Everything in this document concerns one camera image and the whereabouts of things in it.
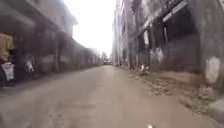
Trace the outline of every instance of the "rubble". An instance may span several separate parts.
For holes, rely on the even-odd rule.
[[[196,80],[196,78],[200,78],[200,76],[195,74],[172,72],[165,75],[172,74],[172,76],[164,77],[164,72],[150,72],[139,77],[139,69],[130,73],[135,74],[134,77],[138,76],[136,80],[144,81],[148,85],[150,97],[160,95],[177,97],[181,104],[198,114],[206,114],[206,107],[220,97],[212,87],[199,83],[199,80]]]
[[[211,87],[201,86],[199,89],[198,96],[205,100],[214,100],[215,92],[214,92],[213,88],[211,88]]]
[[[146,76],[149,74],[149,67],[141,65],[141,67],[137,69],[137,72],[139,76]]]

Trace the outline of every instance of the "overcast sky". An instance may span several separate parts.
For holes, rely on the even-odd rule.
[[[64,0],[79,24],[74,26],[74,38],[88,48],[110,55],[112,22],[116,0]]]

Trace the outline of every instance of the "building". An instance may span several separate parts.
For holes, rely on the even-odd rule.
[[[88,49],[72,38],[76,24],[62,0],[0,0],[0,33],[13,37],[18,74],[27,56],[38,73],[88,67]]]
[[[129,66],[201,73],[221,85],[223,21],[221,0],[118,0],[114,55]]]

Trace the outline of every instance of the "debris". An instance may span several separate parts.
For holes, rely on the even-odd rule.
[[[146,67],[145,65],[142,65],[140,70],[139,70],[139,75],[140,76],[145,76],[149,74],[149,67]]]
[[[161,72],[163,78],[169,78],[176,81],[180,81],[193,86],[200,85],[201,78],[197,74],[186,73],[186,72]]]
[[[200,89],[199,89],[199,94],[198,96],[201,98],[201,99],[205,99],[205,100],[213,100],[215,99],[215,92],[214,90],[211,88],[211,87],[205,87],[205,86],[202,86]]]
[[[184,106],[186,106],[187,108],[192,108],[193,106],[193,102],[191,99],[189,99],[186,96],[181,96],[179,99],[180,103],[183,104]]]

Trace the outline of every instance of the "street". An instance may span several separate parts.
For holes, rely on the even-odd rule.
[[[53,75],[0,92],[2,128],[214,128],[173,97],[112,66]]]

